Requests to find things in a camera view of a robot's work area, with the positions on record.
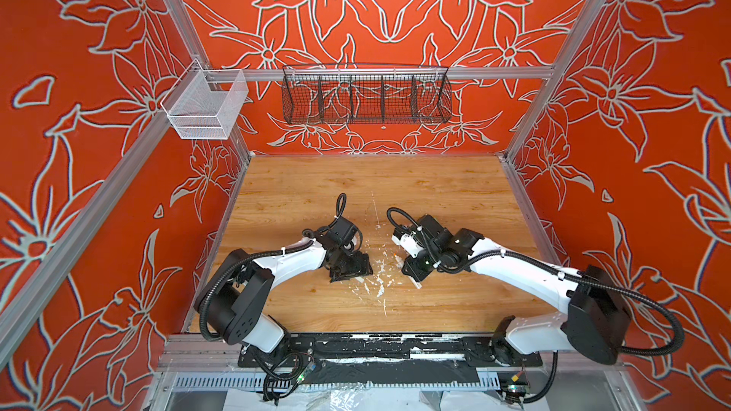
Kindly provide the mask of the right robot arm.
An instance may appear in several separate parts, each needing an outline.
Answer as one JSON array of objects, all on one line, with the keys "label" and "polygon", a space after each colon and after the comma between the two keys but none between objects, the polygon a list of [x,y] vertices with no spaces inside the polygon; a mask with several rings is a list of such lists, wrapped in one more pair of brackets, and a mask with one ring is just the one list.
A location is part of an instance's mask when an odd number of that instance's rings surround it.
[{"label": "right robot arm", "polygon": [[407,253],[403,274],[417,283],[432,272],[471,272],[512,285],[553,307],[541,316],[502,319],[490,341],[500,365],[517,365],[542,351],[577,352],[601,365],[617,363],[629,313],[599,268],[580,271],[548,264],[473,230],[451,233],[430,215],[409,226],[396,224],[392,241]]}]

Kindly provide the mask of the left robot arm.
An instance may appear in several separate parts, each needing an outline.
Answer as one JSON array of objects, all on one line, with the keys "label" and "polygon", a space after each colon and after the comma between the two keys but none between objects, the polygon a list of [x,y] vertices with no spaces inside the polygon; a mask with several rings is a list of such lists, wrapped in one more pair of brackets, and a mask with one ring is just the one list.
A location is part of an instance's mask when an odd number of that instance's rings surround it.
[{"label": "left robot arm", "polygon": [[270,292],[301,274],[325,268],[336,283],[369,276],[363,233],[339,217],[287,247],[249,254],[235,249],[215,270],[194,303],[199,330],[209,342],[247,344],[272,354],[285,344],[287,329],[264,314]]}]

